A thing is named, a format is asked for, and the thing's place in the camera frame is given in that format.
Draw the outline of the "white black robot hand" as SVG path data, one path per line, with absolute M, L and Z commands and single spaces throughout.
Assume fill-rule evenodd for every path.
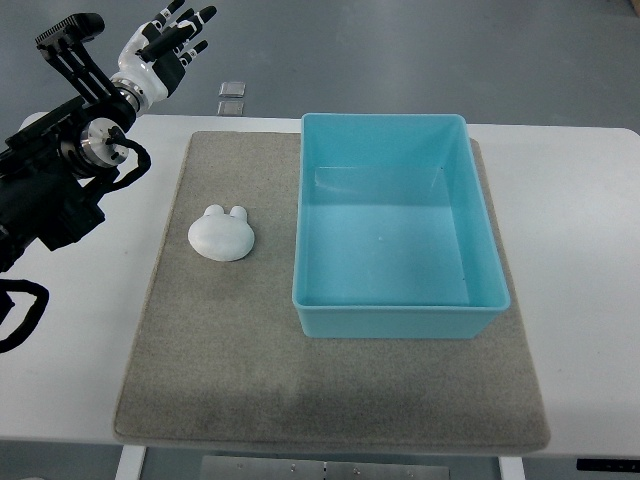
M 169 98 L 188 66 L 208 46 L 200 34 L 217 8 L 196 11 L 183 5 L 169 2 L 136 30 L 118 57 L 118 72 L 111 82 L 138 116 Z

